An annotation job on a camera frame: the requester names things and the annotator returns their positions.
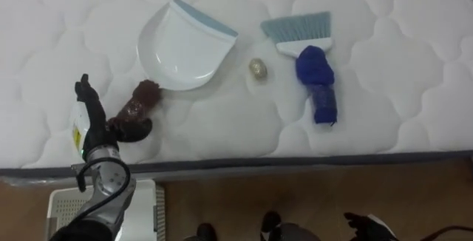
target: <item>person's foot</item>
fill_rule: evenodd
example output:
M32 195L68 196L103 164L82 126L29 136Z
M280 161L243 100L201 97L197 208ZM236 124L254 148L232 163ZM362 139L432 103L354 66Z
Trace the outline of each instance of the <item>person's foot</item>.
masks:
M202 223L197 228L197 237L202 241L217 241L217 234L210 223Z
M261 224L261 233L259 234L259 238L261 241L268 241L270 239L276 238L274 236L273 230L278 228L281 225L281 216L275 211L268 211L265 216L263 217L263 221Z

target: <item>blue fabric wrapped object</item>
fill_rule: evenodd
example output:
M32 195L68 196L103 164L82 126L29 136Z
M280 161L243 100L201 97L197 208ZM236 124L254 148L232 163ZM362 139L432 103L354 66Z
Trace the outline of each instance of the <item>blue fabric wrapped object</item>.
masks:
M314 46L305 48L296 59L296 74L312 94L316 108L314 121L336 123L338 111L335 92L331 87L335 83L335 76L325 58L324 50Z

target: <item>floor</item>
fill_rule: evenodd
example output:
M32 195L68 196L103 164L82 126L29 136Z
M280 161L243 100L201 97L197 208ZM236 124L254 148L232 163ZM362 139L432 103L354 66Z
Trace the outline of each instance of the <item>floor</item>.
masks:
M406 241L447 225L473 226L472 167L466 160L183 181L165 187L168 240L192 234L204 221L214 224L221 240L258 240L260 220L270 209L323 241L351 239L345 211L373 213ZM43 240L51 190L0 184L0 240ZM473 234L453 232L442 240L473 240Z

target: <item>quilted mattress surface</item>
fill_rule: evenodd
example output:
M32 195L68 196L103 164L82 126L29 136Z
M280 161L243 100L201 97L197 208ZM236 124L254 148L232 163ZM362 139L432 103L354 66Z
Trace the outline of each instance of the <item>quilted mattress surface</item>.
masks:
M143 25L170 0L0 0L0 169L80 163L69 117L89 73L108 117L145 78ZM165 92L128 163L431 155L473 149L472 0L183 0L239 33L206 85ZM338 123L313 123L294 60L259 28L330 11ZM257 82L252 58L268 67Z

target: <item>gold foil ball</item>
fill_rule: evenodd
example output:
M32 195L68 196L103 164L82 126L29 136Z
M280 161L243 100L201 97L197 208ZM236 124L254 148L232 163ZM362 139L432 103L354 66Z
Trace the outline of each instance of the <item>gold foil ball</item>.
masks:
M265 63L263 63L260 58L251 59L248 67L256 80L262 80L268 76L268 70L266 69Z

